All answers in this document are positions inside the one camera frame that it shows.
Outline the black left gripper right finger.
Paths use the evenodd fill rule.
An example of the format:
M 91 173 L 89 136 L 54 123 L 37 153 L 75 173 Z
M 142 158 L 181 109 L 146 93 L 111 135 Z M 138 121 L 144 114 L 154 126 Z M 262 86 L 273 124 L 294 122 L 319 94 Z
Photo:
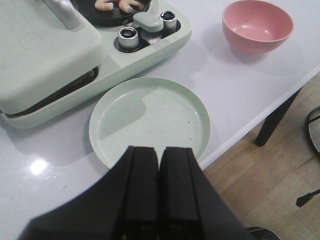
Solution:
M 161 240 L 277 240 L 245 228 L 200 169 L 191 148 L 167 147 L 159 169 Z

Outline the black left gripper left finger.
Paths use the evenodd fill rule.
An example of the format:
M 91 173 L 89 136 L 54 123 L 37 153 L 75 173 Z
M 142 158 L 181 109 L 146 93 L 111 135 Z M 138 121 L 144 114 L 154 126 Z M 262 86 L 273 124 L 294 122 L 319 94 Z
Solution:
M 33 218 L 20 240 L 155 240 L 158 159 L 151 147 L 129 146 L 94 185 Z

